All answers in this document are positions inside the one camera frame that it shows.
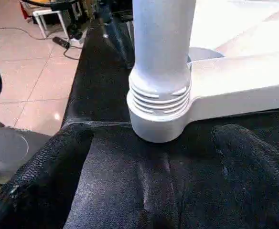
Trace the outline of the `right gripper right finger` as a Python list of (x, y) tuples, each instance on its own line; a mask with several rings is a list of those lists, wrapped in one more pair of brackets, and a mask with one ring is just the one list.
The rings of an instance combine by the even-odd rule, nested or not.
[(212, 136), (243, 225), (279, 229), (279, 151), (239, 125), (216, 126)]

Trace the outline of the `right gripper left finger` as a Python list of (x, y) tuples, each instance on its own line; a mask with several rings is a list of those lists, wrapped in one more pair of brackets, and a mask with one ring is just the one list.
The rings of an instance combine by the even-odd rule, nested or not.
[(0, 189), (0, 229), (61, 229), (67, 220), (93, 131), (62, 128)]

